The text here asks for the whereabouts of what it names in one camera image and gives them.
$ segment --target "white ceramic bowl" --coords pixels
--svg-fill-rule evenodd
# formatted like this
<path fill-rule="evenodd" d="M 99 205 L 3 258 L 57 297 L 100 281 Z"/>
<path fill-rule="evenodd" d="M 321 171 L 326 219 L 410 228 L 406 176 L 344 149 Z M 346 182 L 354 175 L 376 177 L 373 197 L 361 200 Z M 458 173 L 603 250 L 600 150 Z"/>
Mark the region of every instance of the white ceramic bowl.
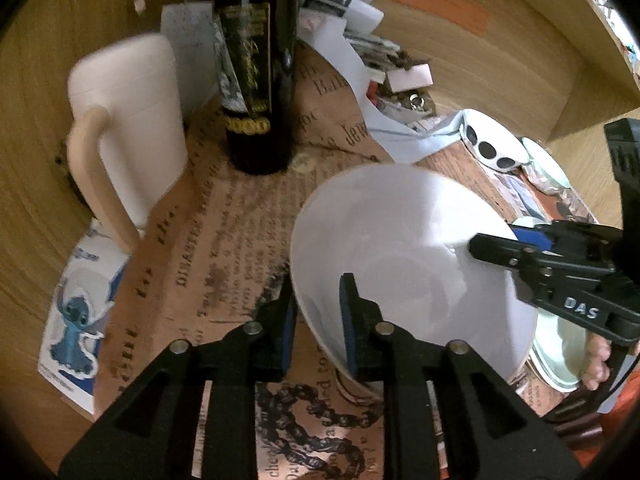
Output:
<path fill-rule="evenodd" d="M 291 276 L 309 328 L 349 375 L 338 281 L 418 339 L 463 339 L 505 379 L 524 364 L 537 311 L 511 273 L 466 248 L 476 233 L 515 239 L 491 206 L 457 182 L 406 165 L 361 166 L 320 186 L 296 219 Z"/>

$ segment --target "blue strip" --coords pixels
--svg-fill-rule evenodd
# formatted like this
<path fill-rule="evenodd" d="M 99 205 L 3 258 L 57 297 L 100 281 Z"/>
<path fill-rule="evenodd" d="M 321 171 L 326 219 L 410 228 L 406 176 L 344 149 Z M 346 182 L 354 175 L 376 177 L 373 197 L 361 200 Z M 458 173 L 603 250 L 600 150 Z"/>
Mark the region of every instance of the blue strip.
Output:
<path fill-rule="evenodd" d="M 541 251 L 550 251 L 553 247 L 551 240 L 542 231 L 514 226 L 511 226 L 511 230 L 519 241 L 535 245 Z"/>
<path fill-rule="evenodd" d="M 353 323 L 351 323 L 351 309 L 347 301 L 344 276 L 340 277 L 340 312 L 342 314 L 342 326 L 344 329 L 344 347 L 347 351 L 347 366 L 351 377 L 355 377 L 358 371 L 356 362 L 356 336 Z"/>

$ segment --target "wooden wall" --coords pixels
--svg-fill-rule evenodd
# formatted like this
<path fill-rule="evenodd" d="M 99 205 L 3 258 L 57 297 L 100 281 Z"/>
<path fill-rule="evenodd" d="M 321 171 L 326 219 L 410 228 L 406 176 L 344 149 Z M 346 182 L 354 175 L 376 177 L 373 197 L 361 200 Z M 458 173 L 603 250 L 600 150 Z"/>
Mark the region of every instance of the wooden wall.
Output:
<path fill-rule="evenodd" d="M 569 181 L 598 221 L 615 227 L 622 227 L 620 190 L 613 179 L 604 125 L 623 117 L 640 119 L 640 108 L 570 134 L 554 135 L 548 142 Z"/>
<path fill-rule="evenodd" d="M 52 291 L 90 213 L 55 165 L 71 125 L 66 78 L 113 41 L 158 28 L 146 0 L 27 0 L 0 38 L 0 402 L 46 462 L 88 427 L 36 370 Z"/>

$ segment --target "wooden surface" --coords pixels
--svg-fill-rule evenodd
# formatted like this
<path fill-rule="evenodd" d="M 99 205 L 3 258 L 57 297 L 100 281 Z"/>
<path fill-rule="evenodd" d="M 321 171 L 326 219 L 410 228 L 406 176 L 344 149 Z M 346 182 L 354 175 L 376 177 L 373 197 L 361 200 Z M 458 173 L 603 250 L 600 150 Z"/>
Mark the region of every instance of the wooden surface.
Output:
<path fill-rule="evenodd" d="M 0 40 L 0 402 L 46 463 L 88 427 L 36 370 L 49 302 L 90 213 L 54 163 L 71 126 L 66 78 L 86 54 L 158 27 L 146 0 L 28 0 Z"/>
<path fill-rule="evenodd" d="M 592 0 L 524 0 L 562 32 L 584 59 L 640 97 L 631 65 Z"/>
<path fill-rule="evenodd" d="M 634 110 L 639 105 L 630 90 L 616 85 L 600 69 L 585 64 L 550 139 L 599 126 L 602 121 Z"/>
<path fill-rule="evenodd" d="M 552 136 L 547 143 L 598 221 L 616 227 L 622 226 L 620 191 L 613 179 L 604 124 L 623 117 L 640 119 L 640 108 L 571 134 Z"/>
<path fill-rule="evenodd" d="M 66 78 L 86 54 L 157 28 L 161 5 L 178 1 L 146 0 L 138 17 L 132 0 L 28 0 L 0 39 L 0 402 L 53 468 L 88 426 L 36 370 L 51 294 L 90 218 L 54 163 L 71 126 Z M 477 1 L 492 14 L 484 37 L 388 0 L 375 0 L 386 13 L 379 32 L 433 59 L 436 102 L 478 108 L 515 133 L 546 139 L 581 74 L 584 46 L 523 0 Z M 606 68 L 610 56 L 602 55 Z M 552 141 L 560 157 L 566 139 Z M 582 190 L 584 171 L 568 172 Z M 588 203 L 606 219 L 597 178 L 585 182 Z"/>

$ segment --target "cartoon character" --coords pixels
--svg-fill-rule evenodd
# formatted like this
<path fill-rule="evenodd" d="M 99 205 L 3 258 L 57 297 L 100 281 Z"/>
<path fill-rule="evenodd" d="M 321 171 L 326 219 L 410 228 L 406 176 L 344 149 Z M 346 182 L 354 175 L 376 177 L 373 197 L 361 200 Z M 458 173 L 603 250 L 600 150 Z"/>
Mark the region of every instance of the cartoon character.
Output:
<path fill-rule="evenodd" d="M 85 287 L 82 286 L 70 287 L 68 286 L 68 278 L 64 278 L 58 285 L 55 301 L 59 313 L 62 314 L 64 332 L 62 339 L 50 347 L 49 354 L 67 372 L 79 377 L 91 377 L 95 374 L 97 362 L 94 355 L 85 347 L 84 340 L 104 336 L 108 314 L 113 306 L 115 292 L 122 273 L 123 269 L 109 282 L 108 288 L 106 280 L 102 282 L 104 287 L 102 294 L 88 294 L 84 290 Z M 95 277 L 101 278 L 101 276 L 95 273 L 91 274 L 94 275 L 94 278 L 88 282 L 87 288 L 100 286 Z M 73 288 L 74 291 L 71 297 L 65 301 L 65 291 L 68 288 Z M 90 322 L 92 312 L 94 312 L 90 298 L 94 298 L 94 296 L 95 298 L 104 298 L 107 309 L 98 319 Z"/>

